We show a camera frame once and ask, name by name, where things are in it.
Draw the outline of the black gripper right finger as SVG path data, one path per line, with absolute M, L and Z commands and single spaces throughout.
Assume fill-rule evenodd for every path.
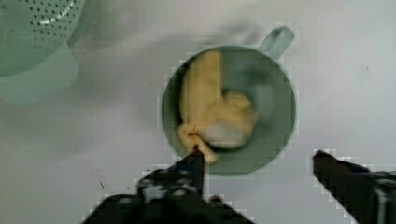
M 395 224 L 395 172 L 374 172 L 319 150 L 312 158 L 318 182 L 358 224 Z

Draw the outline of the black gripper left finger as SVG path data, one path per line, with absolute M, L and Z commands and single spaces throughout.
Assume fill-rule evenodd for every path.
M 81 224 L 254 224 L 219 196 L 203 199 L 204 155 L 197 148 L 141 178 L 134 194 L 104 198 Z

